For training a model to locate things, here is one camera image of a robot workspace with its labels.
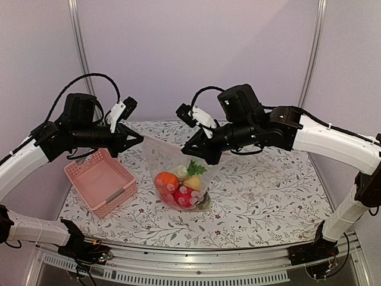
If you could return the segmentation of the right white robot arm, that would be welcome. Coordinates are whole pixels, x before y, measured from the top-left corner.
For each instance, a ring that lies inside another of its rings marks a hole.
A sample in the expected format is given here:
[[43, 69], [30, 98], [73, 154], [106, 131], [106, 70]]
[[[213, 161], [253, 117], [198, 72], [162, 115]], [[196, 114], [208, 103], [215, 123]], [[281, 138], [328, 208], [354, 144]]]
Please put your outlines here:
[[259, 151], [277, 147], [314, 153], [358, 170], [354, 184], [338, 208], [317, 227], [314, 241], [288, 249], [293, 265], [337, 255], [337, 241], [365, 212], [380, 206], [380, 137], [364, 136], [323, 122], [302, 108], [263, 106], [248, 84], [219, 89], [227, 119], [223, 126], [194, 103], [176, 111], [180, 120], [199, 131], [182, 148], [216, 165], [224, 151], [240, 154], [245, 146]]

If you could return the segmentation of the red apple toy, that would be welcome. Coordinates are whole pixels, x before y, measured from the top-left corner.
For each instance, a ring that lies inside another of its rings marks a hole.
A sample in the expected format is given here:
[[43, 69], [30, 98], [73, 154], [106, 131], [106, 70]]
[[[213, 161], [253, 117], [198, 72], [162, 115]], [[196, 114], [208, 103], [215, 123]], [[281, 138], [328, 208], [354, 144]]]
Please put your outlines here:
[[198, 202], [198, 191], [181, 185], [173, 194], [174, 202], [182, 208], [191, 208]]

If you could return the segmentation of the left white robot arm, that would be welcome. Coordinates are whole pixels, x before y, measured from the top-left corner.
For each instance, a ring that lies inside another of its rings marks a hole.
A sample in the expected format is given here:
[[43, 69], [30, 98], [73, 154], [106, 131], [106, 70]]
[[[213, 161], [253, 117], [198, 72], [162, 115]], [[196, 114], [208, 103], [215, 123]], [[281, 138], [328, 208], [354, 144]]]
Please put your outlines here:
[[[131, 130], [126, 120], [138, 103], [132, 97], [117, 101], [108, 114], [94, 120], [100, 102], [93, 95], [68, 94], [64, 109], [56, 121], [47, 121], [33, 129], [30, 135], [1, 160], [1, 198], [4, 199], [20, 182], [34, 171], [53, 162], [61, 154], [76, 148], [108, 150], [112, 158], [140, 144], [143, 136]], [[1, 242], [30, 241], [53, 244], [59, 254], [83, 262], [104, 263], [110, 248], [85, 241], [85, 236], [70, 220], [40, 220], [21, 217], [1, 206]]]

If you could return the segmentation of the orange red mango toy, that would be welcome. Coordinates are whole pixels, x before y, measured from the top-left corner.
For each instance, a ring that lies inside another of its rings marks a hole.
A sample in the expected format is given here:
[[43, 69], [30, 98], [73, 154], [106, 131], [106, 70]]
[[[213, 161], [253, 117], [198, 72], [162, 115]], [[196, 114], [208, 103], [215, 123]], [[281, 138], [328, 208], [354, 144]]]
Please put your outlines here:
[[160, 200], [168, 205], [175, 205], [174, 197], [171, 194], [160, 194]]

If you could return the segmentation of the clear zip top bag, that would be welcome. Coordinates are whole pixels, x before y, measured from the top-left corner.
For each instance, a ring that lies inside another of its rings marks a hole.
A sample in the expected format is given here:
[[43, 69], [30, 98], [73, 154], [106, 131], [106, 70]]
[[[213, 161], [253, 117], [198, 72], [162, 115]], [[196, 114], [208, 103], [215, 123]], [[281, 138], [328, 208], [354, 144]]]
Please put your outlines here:
[[223, 153], [217, 165], [185, 155], [181, 147], [145, 135], [143, 154], [156, 189], [157, 197], [172, 209], [201, 212], [210, 208], [210, 183], [229, 155]]

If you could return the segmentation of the white garlic toy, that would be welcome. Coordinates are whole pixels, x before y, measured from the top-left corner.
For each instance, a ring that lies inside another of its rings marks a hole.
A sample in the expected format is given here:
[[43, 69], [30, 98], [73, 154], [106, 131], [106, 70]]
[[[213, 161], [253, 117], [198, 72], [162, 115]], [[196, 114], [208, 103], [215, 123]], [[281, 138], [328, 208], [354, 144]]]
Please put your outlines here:
[[187, 179], [191, 176], [203, 175], [206, 172], [207, 168], [195, 160], [191, 160], [187, 166], [181, 164], [170, 171], [170, 173], [175, 175], [178, 179]]

